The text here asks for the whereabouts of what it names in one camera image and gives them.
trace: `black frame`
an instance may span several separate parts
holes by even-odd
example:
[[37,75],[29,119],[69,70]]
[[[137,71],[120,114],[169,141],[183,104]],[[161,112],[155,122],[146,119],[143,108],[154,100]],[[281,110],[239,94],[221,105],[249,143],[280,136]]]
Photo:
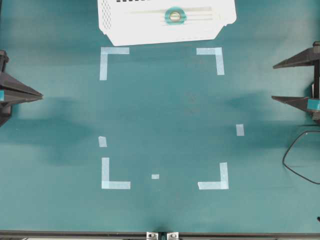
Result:
[[[145,240],[146,232],[85,232],[85,231],[18,231],[0,230],[0,239],[24,239],[24,238],[71,238],[71,239],[122,239]],[[318,239],[320,233],[194,233],[179,232],[180,240],[279,240],[279,239]]]

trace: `l-shaped tape marker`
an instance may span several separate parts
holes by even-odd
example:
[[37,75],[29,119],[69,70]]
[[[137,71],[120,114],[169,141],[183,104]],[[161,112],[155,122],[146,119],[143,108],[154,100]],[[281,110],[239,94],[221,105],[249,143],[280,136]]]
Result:
[[220,163],[220,181],[200,181],[200,190],[227,190],[229,189],[228,163]]
[[224,56],[222,53],[222,47],[215,48],[197,48],[197,55],[215,55],[216,72],[218,75],[225,75]]
[[110,158],[102,158],[101,188],[129,190],[131,188],[130,181],[110,181]]
[[101,47],[100,81],[107,80],[109,54],[130,54],[130,48],[129,47]]

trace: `teal ring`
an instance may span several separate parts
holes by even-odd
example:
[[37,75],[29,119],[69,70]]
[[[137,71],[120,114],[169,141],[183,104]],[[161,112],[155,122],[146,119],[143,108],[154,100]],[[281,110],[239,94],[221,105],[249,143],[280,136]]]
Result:
[[[180,20],[179,21],[172,21],[170,19],[170,15],[174,12],[177,12],[180,14]],[[170,9],[168,9],[166,12],[165,12],[165,15],[164,15],[164,19],[165,19],[165,22],[169,25],[181,25],[181,24],[184,24],[185,21],[187,20],[187,15],[185,13],[185,11],[182,10],[181,7],[178,7],[178,6],[174,6],[174,7],[171,7]]]

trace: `black cable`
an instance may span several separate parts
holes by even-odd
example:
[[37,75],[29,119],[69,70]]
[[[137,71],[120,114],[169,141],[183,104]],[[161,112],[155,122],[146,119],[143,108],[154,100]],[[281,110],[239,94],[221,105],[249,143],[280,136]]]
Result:
[[298,175],[299,177],[307,180],[308,182],[310,183],[313,183],[313,184],[317,184],[317,185],[320,185],[320,182],[316,182],[316,181],[312,181],[311,179],[297,173],[296,171],[294,171],[293,169],[291,169],[290,167],[288,167],[288,165],[285,163],[285,160],[286,160],[286,156],[288,155],[289,151],[291,150],[291,148],[295,145],[295,143],[304,135],[308,134],[308,133],[318,133],[320,134],[320,131],[305,131],[303,133],[301,133],[294,141],[293,143],[290,145],[290,147],[288,148],[288,150],[285,152],[283,158],[282,158],[282,164],[287,168],[289,169],[291,172],[293,172],[294,174]]

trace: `white plastic basket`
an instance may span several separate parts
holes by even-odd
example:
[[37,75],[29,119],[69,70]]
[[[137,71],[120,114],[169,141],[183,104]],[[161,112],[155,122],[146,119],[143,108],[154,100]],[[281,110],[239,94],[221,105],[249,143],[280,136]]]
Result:
[[97,0],[114,46],[215,39],[237,19],[235,0]]

